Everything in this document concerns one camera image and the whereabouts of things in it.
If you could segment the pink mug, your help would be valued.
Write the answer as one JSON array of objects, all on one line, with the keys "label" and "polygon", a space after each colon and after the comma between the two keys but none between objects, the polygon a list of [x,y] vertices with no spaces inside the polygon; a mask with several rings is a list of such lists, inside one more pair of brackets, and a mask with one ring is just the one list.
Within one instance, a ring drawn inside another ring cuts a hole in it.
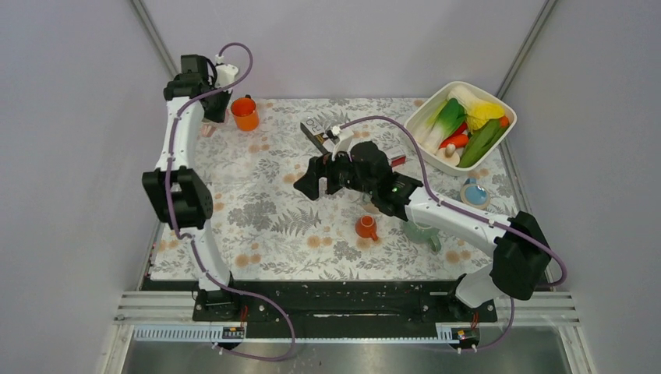
[{"label": "pink mug", "polygon": [[200,128],[200,135],[202,137],[212,137],[218,127],[219,123],[204,119]]}]

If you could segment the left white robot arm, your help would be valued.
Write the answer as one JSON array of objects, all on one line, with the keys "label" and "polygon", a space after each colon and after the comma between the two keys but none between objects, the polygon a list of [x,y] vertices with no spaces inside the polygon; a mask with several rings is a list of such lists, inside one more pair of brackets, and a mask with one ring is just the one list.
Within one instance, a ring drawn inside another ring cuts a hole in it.
[{"label": "left white robot arm", "polygon": [[215,65],[202,55],[183,55],[181,72],[164,88],[167,128],[161,155],[142,185],[159,221],[189,242],[197,281],[196,309],[234,319],[242,309],[238,295],[226,291],[232,273],[220,257],[210,219],[214,201],[194,169],[196,142],[203,121],[223,122],[232,95],[220,86]]}]

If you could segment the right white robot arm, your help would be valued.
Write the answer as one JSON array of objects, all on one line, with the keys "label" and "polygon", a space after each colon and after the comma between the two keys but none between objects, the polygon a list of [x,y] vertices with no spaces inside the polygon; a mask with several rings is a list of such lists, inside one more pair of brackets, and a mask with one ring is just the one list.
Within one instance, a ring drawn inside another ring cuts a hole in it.
[{"label": "right white robot arm", "polygon": [[529,300],[551,260],[531,214],[520,211],[507,217],[444,198],[425,182],[394,171],[372,142],[359,143],[349,152],[312,157],[294,187],[316,200],[320,180],[325,180],[328,195],[341,189],[362,192],[381,213],[464,239],[491,257],[491,265],[460,276],[450,291],[447,311],[459,321],[503,295]]}]

